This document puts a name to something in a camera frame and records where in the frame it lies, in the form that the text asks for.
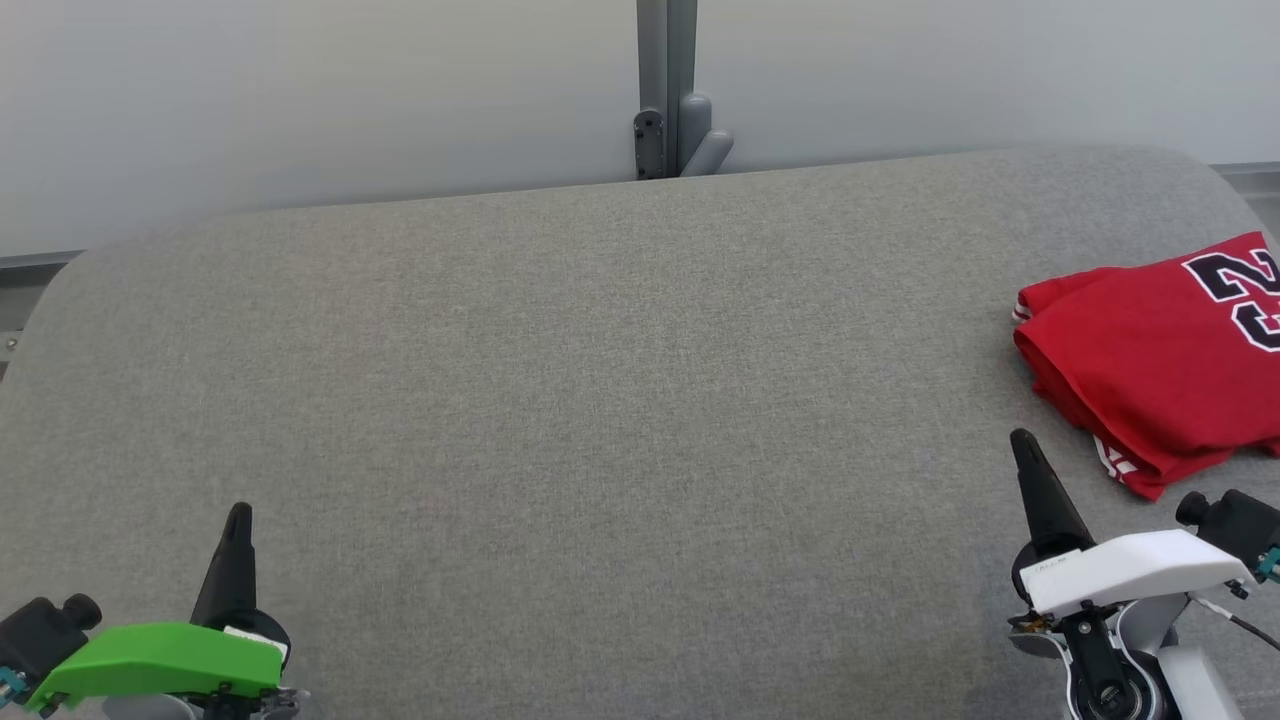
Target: folded clothing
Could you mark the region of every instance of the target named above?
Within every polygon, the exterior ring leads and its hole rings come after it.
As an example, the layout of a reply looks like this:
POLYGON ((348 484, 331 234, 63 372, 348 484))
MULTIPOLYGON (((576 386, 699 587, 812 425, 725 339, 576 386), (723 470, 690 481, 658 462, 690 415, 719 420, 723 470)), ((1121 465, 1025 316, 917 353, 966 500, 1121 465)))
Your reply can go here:
POLYGON ((1240 447, 1280 456, 1280 269, 1262 233, 1033 284, 1014 318, 1036 392, 1135 493, 1240 447))

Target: white panel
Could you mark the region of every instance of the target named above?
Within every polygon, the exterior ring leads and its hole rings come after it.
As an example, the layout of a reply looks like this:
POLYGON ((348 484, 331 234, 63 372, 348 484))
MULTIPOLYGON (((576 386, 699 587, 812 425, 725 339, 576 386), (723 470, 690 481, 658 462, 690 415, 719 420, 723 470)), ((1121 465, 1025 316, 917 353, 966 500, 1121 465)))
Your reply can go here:
POLYGON ((1032 142, 1280 159, 1275 0, 701 0, 726 170, 1032 142))
POLYGON ((626 179, 636 83, 628 3, 4 0, 0 255, 626 179))

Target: folded red jersey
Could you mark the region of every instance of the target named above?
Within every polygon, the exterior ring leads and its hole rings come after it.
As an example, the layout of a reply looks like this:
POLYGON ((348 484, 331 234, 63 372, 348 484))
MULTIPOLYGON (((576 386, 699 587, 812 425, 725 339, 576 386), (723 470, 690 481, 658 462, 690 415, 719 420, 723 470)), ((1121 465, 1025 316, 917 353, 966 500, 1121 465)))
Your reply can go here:
POLYGON ((1033 284, 1014 316, 1036 392, 1138 495, 1240 447, 1280 456, 1280 270, 1262 233, 1033 284))

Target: green robot arm part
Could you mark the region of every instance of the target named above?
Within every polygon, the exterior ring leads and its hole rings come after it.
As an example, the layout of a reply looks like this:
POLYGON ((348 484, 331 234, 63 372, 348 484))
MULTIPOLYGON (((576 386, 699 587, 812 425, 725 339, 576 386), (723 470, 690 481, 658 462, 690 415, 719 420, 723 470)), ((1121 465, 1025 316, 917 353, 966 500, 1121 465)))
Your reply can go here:
POLYGON ((83 594, 60 610, 36 598, 0 620, 0 708, 12 702, 47 717, 90 697, 168 694, 202 708, 206 719, 296 711, 298 693, 279 688, 289 635, 257 609, 251 530, 252 509, 239 502, 189 623, 124 625, 90 641, 84 632, 102 614, 83 594))
POLYGON ((90 697, 224 694, 257 698, 280 684, 276 647, 187 623, 109 628, 36 688, 28 710, 76 707, 90 697))

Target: white cable connector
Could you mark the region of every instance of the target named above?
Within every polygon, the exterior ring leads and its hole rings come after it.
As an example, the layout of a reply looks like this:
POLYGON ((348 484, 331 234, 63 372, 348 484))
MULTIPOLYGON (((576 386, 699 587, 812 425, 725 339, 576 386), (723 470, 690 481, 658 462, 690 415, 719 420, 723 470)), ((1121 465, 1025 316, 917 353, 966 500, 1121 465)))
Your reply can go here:
POLYGON ((1234 612, 1231 612, 1230 610, 1222 607, 1221 605, 1217 605, 1215 602, 1208 601, 1204 596, 1202 596, 1198 592, 1190 592, 1190 593, 1187 593, 1187 594, 1189 594, 1192 600, 1194 600, 1197 603, 1199 603, 1201 607, 1204 607, 1204 609, 1210 610, 1211 612, 1216 612, 1217 615, 1221 615, 1222 618, 1226 618, 1228 620, 1230 620, 1231 618, 1235 618, 1234 612))

